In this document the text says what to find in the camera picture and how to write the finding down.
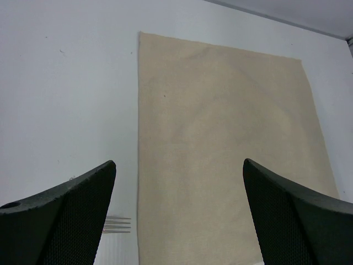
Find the silver metal fork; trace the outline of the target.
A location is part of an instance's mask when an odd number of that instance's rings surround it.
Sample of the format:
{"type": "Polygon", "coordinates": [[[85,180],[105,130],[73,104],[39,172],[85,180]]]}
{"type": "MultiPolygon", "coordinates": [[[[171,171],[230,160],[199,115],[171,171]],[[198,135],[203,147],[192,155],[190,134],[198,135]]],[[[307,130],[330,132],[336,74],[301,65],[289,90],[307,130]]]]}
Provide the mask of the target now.
{"type": "Polygon", "coordinates": [[[103,226],[103,234],[128,234],[131,232],[131,218],[107,216],[103,226]]]}

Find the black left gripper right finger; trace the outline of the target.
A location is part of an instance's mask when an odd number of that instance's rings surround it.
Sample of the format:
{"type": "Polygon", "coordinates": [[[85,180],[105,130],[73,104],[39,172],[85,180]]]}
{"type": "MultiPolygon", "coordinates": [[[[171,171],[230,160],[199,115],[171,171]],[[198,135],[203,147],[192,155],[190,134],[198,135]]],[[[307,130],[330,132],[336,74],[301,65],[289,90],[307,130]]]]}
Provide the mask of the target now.
{"type": "Polygon", "coordinates": [[[352,204],[251,159],[243,181],[265,264],[352,264],[352,204]]]}

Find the beige cloth napkin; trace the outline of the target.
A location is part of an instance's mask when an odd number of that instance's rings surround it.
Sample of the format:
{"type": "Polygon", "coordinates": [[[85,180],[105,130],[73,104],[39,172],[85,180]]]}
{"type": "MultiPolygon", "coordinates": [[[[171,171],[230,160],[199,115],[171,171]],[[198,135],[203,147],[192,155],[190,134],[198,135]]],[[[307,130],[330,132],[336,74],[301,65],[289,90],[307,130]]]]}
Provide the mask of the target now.
{"type": "Polygon", "coordinates": [[[301,60],[141,33],[140,264],[256,264],[250,158],[338,197],[301,60]]]}

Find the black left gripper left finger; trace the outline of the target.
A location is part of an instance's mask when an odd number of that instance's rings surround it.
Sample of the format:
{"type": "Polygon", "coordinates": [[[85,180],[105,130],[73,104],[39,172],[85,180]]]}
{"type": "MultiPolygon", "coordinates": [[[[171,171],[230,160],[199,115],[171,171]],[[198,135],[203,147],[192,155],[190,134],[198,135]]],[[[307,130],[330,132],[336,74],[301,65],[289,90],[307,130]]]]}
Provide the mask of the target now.
{"type": "Polygon", "coordinates": [[[107,161],[1,207],[1,264],[93,264],[113,192],[107,161]]]}

